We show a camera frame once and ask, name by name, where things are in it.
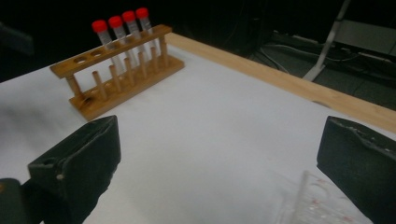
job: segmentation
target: table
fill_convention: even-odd
[[[121,163],[85,223],[274,223],[303,171],[327,178],[316,156],[328,116],[396,139],[394,111],[180,35],[166,40],[186,67],[102,116],[118,117]],[[71,95],[48,67],[0,84],[2,178],[23,183],[30,161],[86,123]]]

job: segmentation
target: rack hole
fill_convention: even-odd
[[[84,63],[85,61],[87,61],[86,57],[78,57],[74,60],[75,63]]]
[[[101,50],[96,50],[96,51],[91,53],[91,56],[93,56],[93,57],[98,57],[100,55],[102,55],[102,51]]]

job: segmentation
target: wooden rack base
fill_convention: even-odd
[[[126,45],[121,45],[116,40],[113,42],[112,49],[105,49],[104,46],[101,46],[56,63],[50,69],[58,78],[66,78],[75,94],[73,98],[69,99],[69,102],[86,120],[92,120],[184,67],[181,60],[167,53],[164,35],[170,32],[172,32],[170,27],[158,25],[153,27],[152,35],[141,32],[142,37],[140,39],[127,36]],[[105,82],[102,82],[99,71],[92,71],[96,86],[87,91],[80,89],[75,78],[76,72],[157,38],[160,42],[161,53],[152,47],[149,61],[145,62],[143,52],[138,53],[139,65],[136,67],[132,67],[129,59],[125,58],[126,72],[119,75],[116,72],[115,65],[111,64],[109,69],[112,78]]]

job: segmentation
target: wooden edge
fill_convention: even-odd
[[[165,37],[166,42],[174,47],[255,77],[282,90],[304,97],[309,101],[326,105],[350,117],[396,133],[396,111],[320,86],[302,78],[294,77],[181,35],[170,33]]]

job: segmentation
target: wooden dowel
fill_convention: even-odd
[[[154,70],[154,73],[158,73],[158,58],[157,58],[157,50],[155,47],[150,48],[151,49],[151,65]]]
[[[109,69],[110,69],[111,76],[113,77],[113,82],[114,82],[114,85],[116,86],[117,92],[118,93],[122,92],[119,76],[117,76],[116,66],[114,66],[114,64],[111,64],[109,66]]]
[[[84,94],[81,91],[81,88],[79,87],[76,78],[74,75],[71,75],[69,77],[66,77],[67,83],[69,84],[70,89],[72,90],[72,92],[75,94],[76,97],[78,97],[79,99],[83,100]]]
[[[106,101],[107,100],[107,94],[105,87],[102,83],[102,79],[99,77],[99,73],[97,71],[92,72],[93,78],[95,79],[96,86],[99,89],[100,95],[102,96],[102,100]]]
[[[168,67],[168,47],[166,46],[165,37],[160,37],[161,57],[163,58],[163,66]]]
[[[129,84],[131,84],[131,86],[133,86],[134,85],[134,70],[132,69],[130,59],[125,58],[124,63],[125,63],[125,67],[126,67],[126,76],[128,77]]]
[[[145,62],[145,58],[143,56],[143,52],[139,52],[137,54],[137,56],[139,57],[140,71],[142,72],[143,79],[146,79],[146,78],[148,78],[148,71],[146,68],[146,62]]]

